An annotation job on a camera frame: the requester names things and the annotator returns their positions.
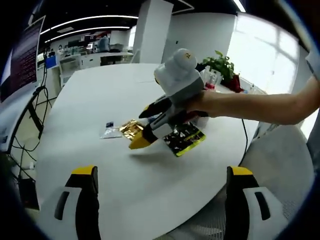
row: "white round table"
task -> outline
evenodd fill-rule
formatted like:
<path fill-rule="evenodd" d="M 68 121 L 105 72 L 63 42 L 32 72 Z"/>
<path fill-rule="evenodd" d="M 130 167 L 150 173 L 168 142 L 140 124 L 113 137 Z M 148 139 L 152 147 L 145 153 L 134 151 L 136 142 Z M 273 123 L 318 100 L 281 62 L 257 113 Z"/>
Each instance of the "white round table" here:
<path fill-rule="evenodd" d="M 156 64 L 119 64 L 77 71 L 45 122 L 36 165 L 39 204 L 64 186 L 73 169 L 98 168 L 102 239 L 152 240 L 196 214 L 226 183 L 246 137 L 240 119 L 208 121 L 206 140 L 175 157 L 162 140 L 130 150 L 125 138 L 100 139 L 107 122 L 121 126 L 164 94 Z M 258 122 L 246 120 L 249 143 Z"/>

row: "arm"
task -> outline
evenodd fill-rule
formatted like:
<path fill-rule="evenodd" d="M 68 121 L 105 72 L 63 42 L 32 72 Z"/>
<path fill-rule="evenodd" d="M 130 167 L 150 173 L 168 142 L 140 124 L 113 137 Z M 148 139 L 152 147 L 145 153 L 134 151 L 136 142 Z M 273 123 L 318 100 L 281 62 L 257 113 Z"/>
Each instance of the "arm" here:
<path fill-rule="evenodd" d="M 204 91 L 189 103 L 187 109 L 205 111 L 211 117 L 227 116 L 294 125 L 319 106 L 320 83 L 312 76 L 298 94 L 254 95 Z"/>

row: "monitor screen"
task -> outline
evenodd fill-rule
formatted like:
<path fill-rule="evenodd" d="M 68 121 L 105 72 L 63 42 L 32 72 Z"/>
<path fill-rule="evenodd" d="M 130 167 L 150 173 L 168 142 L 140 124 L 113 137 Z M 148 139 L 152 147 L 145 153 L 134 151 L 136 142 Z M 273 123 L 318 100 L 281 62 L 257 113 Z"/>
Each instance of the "monitor screen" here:
<path fill-rule="evenodd" d="M 72 47 L 78 47 L 79 46 L 79 40 L 74 40 L 74 41 L 69 41 L 68 42 L 68 47 L 72 48 Z"/>
<path fill-rule="evenodd" d="M 85 35 L 84 36 L 84 41 L 87 43 L 94 42 L 96 40 L 97 36 L 96 35 Z"/>
<path fill-rule="evenodd" d="M 44 18 L 41 18 L 25 29 L 13 47 L 6 72 L 1 78 L 1 102 L 27 84 L 37 81 L 37 52 L 43 21 Z"/>
<path fill-rule="evenodd" d="M 44 61 L 44 60 L 45 60 L 44 53 L 38 54 L 38 56 L 37 56 L 37 62 L 39 63 L 39 62 L 42 62 L 42 61 Z"/>
<path fill-rule="evenodd" d="M 90 50 L 91 50 L 91 49 L 93 48 L 93 45 L 94 45 L 94 44 L 93 44 L 92 42 L 89 43 L 88 46 L 86 47 L 86 49 L 90 49 Z"/>

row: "person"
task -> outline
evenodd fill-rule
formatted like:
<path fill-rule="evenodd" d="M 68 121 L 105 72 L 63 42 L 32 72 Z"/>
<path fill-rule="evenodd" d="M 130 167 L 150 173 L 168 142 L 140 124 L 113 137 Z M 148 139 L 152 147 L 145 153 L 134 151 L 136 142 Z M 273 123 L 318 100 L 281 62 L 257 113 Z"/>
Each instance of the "person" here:
<path fill-rule="evenodd" d="M 51 48 L 51 51 L 49 52 L 49 58 L 50 57 L 53 57 L 53 56 L 55 56 L 56 55 L 56 53 L 55 53 L 55 51 L 54 51 L 54 49 L 53 48 Z"/>
<path fill-rule="evenodd" d="M 61 44 L 59 45 L 57 52 L 58 52 L 59 56 L 61 56 L 61 55 L 63 55 L 65 53 L 65 50 L 63 49 Z"/>
<path fill-rule="evenodd" d="M 107 38 L 107 36 L 104 36 L 99 40 L 98 49 L 100 53 L 109 52 L 109 38 Z"/>
<path fill-rule="evenodd" d="M 255 95 L 203 91 L 187 104 L 187 111 L 207 112 L 210 117 L 233 117 L 278 125 L 295 125 L 320 107 L 320 55 L 312 50 L 306 58 L 312 76 L 297 94 Z M 320 120 L 307 142 L 315 169 L 320 169 Z"/>

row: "ceiling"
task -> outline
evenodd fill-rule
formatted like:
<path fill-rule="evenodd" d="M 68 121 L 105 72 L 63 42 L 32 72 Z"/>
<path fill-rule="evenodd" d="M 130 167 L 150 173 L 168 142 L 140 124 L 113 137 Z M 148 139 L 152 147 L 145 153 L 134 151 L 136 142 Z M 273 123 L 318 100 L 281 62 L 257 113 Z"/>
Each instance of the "ceiling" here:
<path fill-rule="evenodd" d="M 186 3 L 192 5 L 194 9 L 180 2 L 179 0 L 167 0 L 173 3 L 173 13 L 187 14 L 187 13 L 226 13 L 236 14 L 238 11 L 237 6 L 232 0 L 184 0 Z M 248 14 L 268 20 L 278 26 L 284 28 L 294 36 L 298 36 L 291 22 L 287 19 L 286 15 L 278 7 L 273 0 L 240 0 Z M 42 30 L 46 30 L 67 21 L 99 16 L 99 15 L 125 15 L 125 16 L 138 16 L 139 9 L 144 0 L 94 0 L 81 3 L 79 0 L 44 0 L 39 16 L 46 15 L 45 22 Z M 137 19 L 133 18 L 96 18 L 87 19 L 82 21 L 73 22 L 61 27 L 57 27 L 49 32 L 41 35 L 41 41 L 44 42 L 51 38 L 57 37 L 63 33 L 57 31 L 72 27 L 73 31 L 96 28 L 96 27 L 133 27 L 137 24 Z"/>

